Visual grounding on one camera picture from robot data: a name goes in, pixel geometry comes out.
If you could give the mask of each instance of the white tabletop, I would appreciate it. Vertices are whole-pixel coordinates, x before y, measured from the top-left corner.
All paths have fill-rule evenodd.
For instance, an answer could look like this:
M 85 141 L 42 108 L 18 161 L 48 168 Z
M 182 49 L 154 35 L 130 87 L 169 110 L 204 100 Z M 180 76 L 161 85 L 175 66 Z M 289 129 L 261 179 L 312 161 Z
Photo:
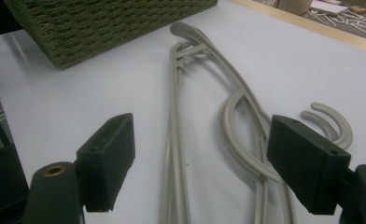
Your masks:
M 337 109 L 354 131 L 350 168 L 366 163 L 365 51 L 223 0 L 184 21 L 208 35 L 270 116 L 298 119 L 314 101 Z M 169 108 L 168 51 L 179 41 L 163 27 L 59 71 L 24 31 L 0 35 L 0 97 L 28 181 L 47 164 L 74 161 L 103 123 L 131 112 L 134 165 L 115 211 L 86 214 L 86 222 L 157 223 Z M 235 163 L 218 135 L 218 109 L 233 90 L 207 59 L 185 67 L 181 78 L 192 223 L 253 220 L 255 177 Z M 243 124 L 245 114 L 241 109 L 236 114 Z M 269 205 L 269 223 L 282 223 L 275 186 Z M 338 223 L 339 211 L 316 217 L 299 203 L 296 207 L 299 223 Z

